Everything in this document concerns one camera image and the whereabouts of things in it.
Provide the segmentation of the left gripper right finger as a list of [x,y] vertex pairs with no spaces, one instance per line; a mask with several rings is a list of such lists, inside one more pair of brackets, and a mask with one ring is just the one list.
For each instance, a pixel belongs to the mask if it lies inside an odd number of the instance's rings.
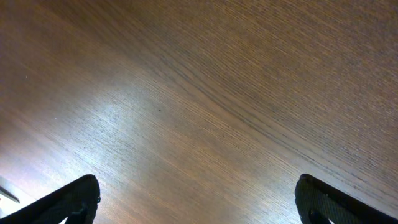
[[303,224],[397,223],[397,219],[309,175],[295,187],[295,204]]

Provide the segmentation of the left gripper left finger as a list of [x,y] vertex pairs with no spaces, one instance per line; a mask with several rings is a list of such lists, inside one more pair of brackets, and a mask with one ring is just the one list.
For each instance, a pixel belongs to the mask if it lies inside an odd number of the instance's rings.
[[1,218],[1,224],[92,224],[100,200],[99,182],[87,174]]

